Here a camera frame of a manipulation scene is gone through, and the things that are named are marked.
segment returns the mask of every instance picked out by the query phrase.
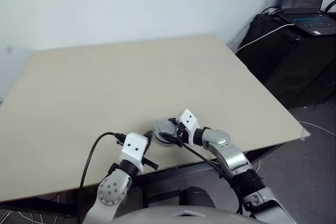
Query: beige tabletop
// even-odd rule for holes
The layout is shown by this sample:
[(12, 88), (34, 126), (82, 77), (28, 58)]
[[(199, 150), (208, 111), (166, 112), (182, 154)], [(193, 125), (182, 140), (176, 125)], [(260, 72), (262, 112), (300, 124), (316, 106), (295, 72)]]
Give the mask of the beige tabletop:
[[(0, 107), (0, 201), (76, 188), (101, 133), (143, 134), (186, 108), (243, 151), (309, 135), (214, 37), (36, 51)], [(85, 184), (98, 183), (120, 151), (102, 140)], [(199, 161), (155, 141), (146, 157), (160, 169)]]

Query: gray carpet floor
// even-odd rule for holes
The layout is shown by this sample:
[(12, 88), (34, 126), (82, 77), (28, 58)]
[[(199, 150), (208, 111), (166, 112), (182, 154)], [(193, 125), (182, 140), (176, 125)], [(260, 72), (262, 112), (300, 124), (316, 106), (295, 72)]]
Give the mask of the gray carpet floor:
[[(290, 110), (298, 121), (317, 124), (331, 132), (335, 132), (335, 112), (334, 99), (319, 104), (316, 108), (309, 106)], [(311, 137), (305, 141), (287, 143), (263, 158), (258, 174), (264, 178), (266, 185), (271, 187), (298, 223), (335, 224), (335, 137), (313, 126), (307, 124), (303, 126), (311, 133)], [(213, 170), (152, 183), (145, 187), (145, 191), (148, 196), (151, 196), (189, 186), (198, 186), (207, 190), (217, 208), (236, 211), (238, 203), (234, 193), (224, 180), (218, 179), (218, 175)], [(150, 206), (174, 205), (177, 201), (177, 198), (173, 198)], [(37, 215), (34, 215), (34, 218), (40, 221)], [(44, 221), (47, 224), (54, 223), (54, 217), (44, 216)], [(29, 223), (29, 221), (15, 212), (4, 222), (4, 224), (7, 223)], [(76, 222), (73, 218), (59, 218), (57, 223)]]

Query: black joint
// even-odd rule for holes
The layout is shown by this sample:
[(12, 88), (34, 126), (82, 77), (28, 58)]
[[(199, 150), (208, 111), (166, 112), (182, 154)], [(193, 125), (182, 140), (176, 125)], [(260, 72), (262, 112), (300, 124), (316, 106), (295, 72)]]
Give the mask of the black joint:
[(234, 184), (239, 187), (240, 194), (243, 198), (265, 188), (265, 184), (261, 180), (262, 178), (260, 178), (253, 169), (249, 169), (232, 178)]
[(107, 172), (107, 176), (111, 175), (111, 174), (113, 173), (113, 171), (114, 171), (115, 169), (118, 168), (118, 166), (119, 166), (118, 164), (113, 163), (113, 164), (111, 165), (109, 171)]
[(147, 137), (147, 139), (148, 139), (147, 146), (146, 146), (146, 148), (145, 148), (145, 151), (143, 152), (143, 155), (145, 155), (145, 153), (147, 152), (149, 146), (151, 145), (152, 135), (153, 135), (153, 132), (152, 132), (152, 131), (147, 131), (147, 132), (143, 135), (144, 137)]
[(122, 133), (117, 133), (114, 137), (118, 139), (122, 144), (125, 142), (126, 139), (126, 135)]
[(194, 144), (196, 145), (199, 145), (199, 146), (202, 146), (203, 143), (202, 143), (202, 135), (204, 133), (204, 130), (202, 129), (196, 129), (195, 133), (194, 133)]
[(123, 159), (120, 162), (118, 169), (123, 170), (125, 173), (127, 173), (132, 178), (132, 180), (134, 180), (139, 171), (132, 162), (129, 162), (126, 159)]
[(185, 143), (185, 144), (188, 144), (189, 143), (189, 135), (186, 131), (184, 131), (182, 133), (182, 142)]

